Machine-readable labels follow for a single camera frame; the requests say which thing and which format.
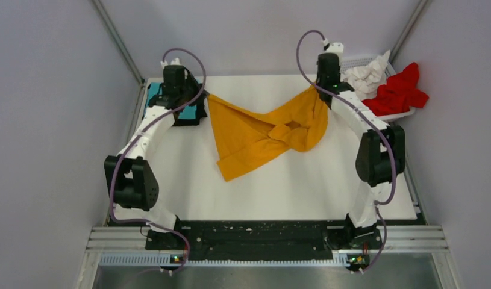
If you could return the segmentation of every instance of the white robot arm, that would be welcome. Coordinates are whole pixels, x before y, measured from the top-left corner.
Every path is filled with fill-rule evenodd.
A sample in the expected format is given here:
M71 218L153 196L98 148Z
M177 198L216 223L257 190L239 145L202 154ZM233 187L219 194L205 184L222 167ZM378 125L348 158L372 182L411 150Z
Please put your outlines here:
M148 160L150 160L162 139L171 126L198 125L206 117L203 92L189 107L195 110L192 118L180 117L180 113L169 114L173 110L197 96L201 89L194 76L175 59L170 65L162 63L164 81L161 93L148 101L146 113L131 140L117 156L110 155L105 159L105 176L110 192L114 170L121 154L128 150L119 166L114 187L114 215L118 220L149 220L167 229L173 229L177 217L170 212L164 202L158 200L159 187ZM163 232L156 226L151 229Z
M350 243L361 243L361 239L364 240L368 235L374 233L377 223L375 201L388 199L392 169L388 153L380 137L373 131L371 125L358 115L358 112L361 112L386 137L393 151L396 174L402 173L405 168L405 134L400 126L389 125L380 120L362 103L348 83L340 81L343 49L343 43L330 45L324 43L325 52L318 56L316 82L319 87L334 93L354 107L320 92L320 98L329 109L344 119L360 140L355 168L362 182L359 185L355 202L346 216L345 230Z

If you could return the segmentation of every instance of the orange towel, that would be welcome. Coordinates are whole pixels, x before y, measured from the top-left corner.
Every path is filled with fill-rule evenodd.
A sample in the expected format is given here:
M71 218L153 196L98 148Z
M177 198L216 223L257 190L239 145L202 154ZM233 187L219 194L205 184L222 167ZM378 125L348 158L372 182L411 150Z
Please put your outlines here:
M312 149L327 129L327 105L314 87L267 114L253 113L215 95L208 97L211 126L224 180L230 181L292 148Z

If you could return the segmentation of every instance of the white table surface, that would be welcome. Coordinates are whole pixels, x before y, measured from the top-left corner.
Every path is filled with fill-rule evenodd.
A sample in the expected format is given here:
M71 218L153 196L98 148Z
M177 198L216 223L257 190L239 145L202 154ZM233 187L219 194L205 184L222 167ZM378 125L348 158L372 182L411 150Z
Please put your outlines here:
M148 85L156 81L161 78L149 79ZM240 107L267 113L308 86L301 75L211 76L206 89ZM325 136L309 152L289 150L230 182L216 164L209 117L199 126L169 129L149 160L160 186L158 201L182 220L345 218L360 182L355 171L359 140L339 116L329 113ZM415 219L405 176L400 174L397 181L394 199L380 211L385 219Z

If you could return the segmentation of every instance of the red cloth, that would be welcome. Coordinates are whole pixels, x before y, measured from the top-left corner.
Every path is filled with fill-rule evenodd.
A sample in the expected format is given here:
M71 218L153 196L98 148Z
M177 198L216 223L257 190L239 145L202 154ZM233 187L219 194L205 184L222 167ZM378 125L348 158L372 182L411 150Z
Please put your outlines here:
M422 108L428 100L428 95L416 88L419 80L419 66L411 63L401 73L387 79L387 84L377 89L377 96L362 102L376 116L405 113L410 107Z

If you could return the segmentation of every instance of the crumpled white fabric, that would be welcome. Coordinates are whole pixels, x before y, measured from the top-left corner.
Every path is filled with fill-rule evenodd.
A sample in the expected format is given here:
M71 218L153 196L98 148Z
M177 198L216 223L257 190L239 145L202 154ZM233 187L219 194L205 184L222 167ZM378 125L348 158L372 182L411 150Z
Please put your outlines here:
M377 95L377 88L386 83L384 72L389 63L389 56L390 50L382 56L377 56L366 66L348 69L341 74L341 81L348 82L355 89L361 101L366 98L374 98Z

